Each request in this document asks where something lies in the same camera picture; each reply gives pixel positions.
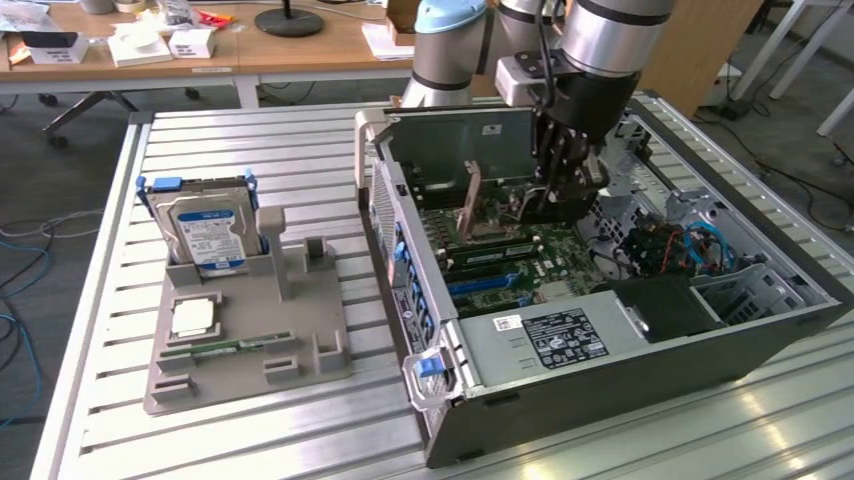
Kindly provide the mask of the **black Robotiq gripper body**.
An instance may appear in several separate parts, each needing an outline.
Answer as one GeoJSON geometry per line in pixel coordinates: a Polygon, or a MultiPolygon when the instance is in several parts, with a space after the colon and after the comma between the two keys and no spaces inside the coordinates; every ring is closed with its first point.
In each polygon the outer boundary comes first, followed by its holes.
{"type": "Polygon", "coordinates": [[[572,73],[556,77],[554,103],[540,109],[535,122],[535,142],[546,136],[548,123],[587,136],[590,143],[600,143],[622,118],[627,102],[641,80],[641,73],[624,77],[602,77],[591,73],[572,73]]]}

